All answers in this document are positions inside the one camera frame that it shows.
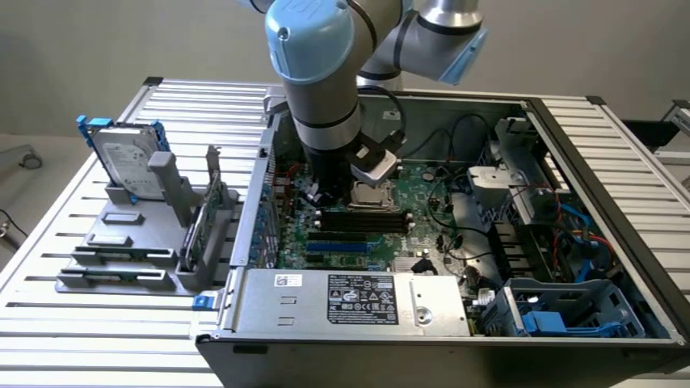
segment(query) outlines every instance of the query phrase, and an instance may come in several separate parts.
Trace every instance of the motherboard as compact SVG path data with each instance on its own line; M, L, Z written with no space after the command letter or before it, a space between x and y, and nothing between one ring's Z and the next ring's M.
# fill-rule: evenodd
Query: motherboard
M302 166L291 170L276 180L283 214L279 268L405 272L425 258L439 271L454 273L454 265L443 264L451 231L429 217L433 211L438 220L454 222L446 186L437 185L438 167L406 162L378 188L355 182L350 198L322 208L303 196L310 171Z

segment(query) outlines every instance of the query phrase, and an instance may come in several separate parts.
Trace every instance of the warning label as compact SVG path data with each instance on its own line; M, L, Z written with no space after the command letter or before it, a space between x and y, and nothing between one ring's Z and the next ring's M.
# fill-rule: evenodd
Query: warning label
M328 321L335 325L396 325L392 276L328 275Z

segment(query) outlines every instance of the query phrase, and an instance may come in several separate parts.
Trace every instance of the aluminum extrusion table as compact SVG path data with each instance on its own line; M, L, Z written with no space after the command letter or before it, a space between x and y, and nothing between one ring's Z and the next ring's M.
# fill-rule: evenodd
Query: aluminum extrusion table
M244 196L267 127L262 113L268 85L170 79L156 84L143 86L120 121L164 122L178 166L194 185L204 186L208 180L206 147L220 146L223 180ZM687 192L606 106L591 105L583 97L538 97L678 287L690 294ZM53 290L55 276L106 205L106 181L92 156L0 274L0 386L218 387L188 338L195 318L214 321L216 313L192 312L191 297ZM228 249L223 257L230 257ZM220 265L227 270L227 260ZM618 385L661 386L690 386L690 368Z

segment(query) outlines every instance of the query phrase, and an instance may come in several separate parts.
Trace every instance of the white wall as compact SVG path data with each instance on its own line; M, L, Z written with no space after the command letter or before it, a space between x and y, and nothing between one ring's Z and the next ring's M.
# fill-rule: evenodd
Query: white wall
M458 89L601 95L637 118L690 99L689 0L481 7L491 36ZM0 0L0 132L76 135L76 115L118 116L148 75L276 82L260 16L234 0Z

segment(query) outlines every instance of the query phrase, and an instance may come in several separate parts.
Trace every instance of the gray floor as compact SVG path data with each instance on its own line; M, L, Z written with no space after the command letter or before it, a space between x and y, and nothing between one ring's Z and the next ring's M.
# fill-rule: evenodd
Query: gray floor
M0 209L31 233L91 151L80 137L0 134L0 150L25 143L32 144L41 155L43 167L29 171L15 166L0 171ZM12 255L0 247L0 270Z

